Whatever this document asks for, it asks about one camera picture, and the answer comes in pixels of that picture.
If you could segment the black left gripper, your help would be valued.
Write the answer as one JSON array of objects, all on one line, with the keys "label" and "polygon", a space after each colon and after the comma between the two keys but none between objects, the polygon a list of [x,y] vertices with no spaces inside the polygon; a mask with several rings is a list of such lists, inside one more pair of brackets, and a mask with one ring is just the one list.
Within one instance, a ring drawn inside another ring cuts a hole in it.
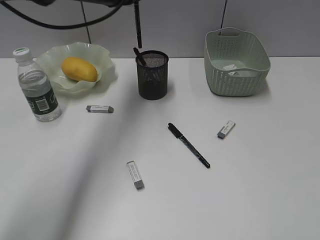
[{"label": "black left gripper", "polygon": [[[56,0],[32,0],[32,2],[44,7],[53,4],[55,1]],[[121,6],[130,6],[130,5],[139,6],[140,5],[139,0],[83,0],[83,1],[86,3],[105,5],[108,7],[117,7],[119,5]]]}]

